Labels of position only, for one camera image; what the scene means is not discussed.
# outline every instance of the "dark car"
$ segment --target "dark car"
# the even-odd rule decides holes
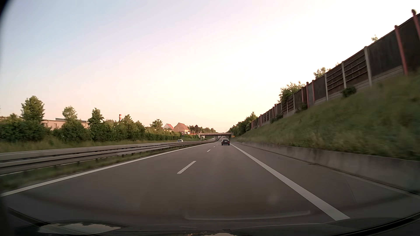
[[[231,144],[229,142],[229,139],[222,139],[222,146],[223,145],[229,145],[230,146]]]

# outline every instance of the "overpass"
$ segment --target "overpass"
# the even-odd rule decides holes
[[[198,137],[201,138],[201,136],[216,136],[218,138],[219,136],[229,136],[229,139],[231,137],[235,137],[233,133],[200,133],[198,134]]]

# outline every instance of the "guardrail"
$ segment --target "guardrail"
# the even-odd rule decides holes
[[[170,142],[149,144],[77,147],[26,152],[0,153],[0,175],[43,167],[78,163],[113,156],[134,155],[145,151],[170,147],[191,146],[214,141]]]

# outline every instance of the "asphalt road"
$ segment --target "asphalt road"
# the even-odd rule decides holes
[[[45,221],[95,220],[141,229],[380,218],[372,223],[376,224],[420,212],[420,198],[409,193],[253,147],[221,146],[220,141],[3,200],[7,207]],[[14,217],[11,222],[23,224]]]

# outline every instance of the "vegetation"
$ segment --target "vegetation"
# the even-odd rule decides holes
[[[378,36],[375,35],[374,37],[371,37],[370,40],[376,42],[378,40]]]
[[[0,121],[0,140],[7,142],[40,141],[50,134],[40,121],[44,117],[44,104],[36,96],[22,103],[22,114],[11,114]]]
[[[290,84],[286,85],[283,88],[280,88],[280,94],[278,102],[285,102],[289,97],[293,96],[293,94],[299,89],[301,89],[304,84],[300,83],[300,81],[297,82],[297,84],[290,82]]]
[[[216,133],[216,130],[214,130],[213,128],[208,128],[208,127],[203,128],[203,127],[198,127],[198,125],[187,126],[187,127],[191,132],[194,132],[196,134],[198,134],[198,133]]]
[[[343,94],[343,97],[348,97],[352,94],[355,94],[357,92],[357,89],[354,86],[349,86],[341,92]]]
[[[419,75],[389,78],[235,140],[420,160],[419,90]]]
[[[251,130],[251,122],[256,120],[258,117],[254,112],[251,115],[247,116],[245,120],[238,122],[236,125],[232,126],[228,132],[232,132],[235,136],[243,135],[244,133]]]
[[[44,118],[44,103],[36,96],[26,99],[21,111],[20,117],[11,114],[0,121],[0,152],[165,142],[181,137],[179,132],[163,130],[160,119],[153,121],[150,127],[144,127],[140,121],[134,122],[130,115],[121,121],[104,120],[98,108],[92,110],[92,117],[87,120],[89,128],[85,128],[72,106],[63,110],[66,122],[51,130],[40,123]],[[216,132],[213,128],[197,125],[194,130]],[[199,140],[198,136],[185,136],[185,139]]]
[[[317,69],[316,72],[313,73],[315,76],[315,79],[318,79],[319,77],[323,76],[329,70],[331,70],[331,68],[325,69],[325,67],[322,67],[320,69]]]

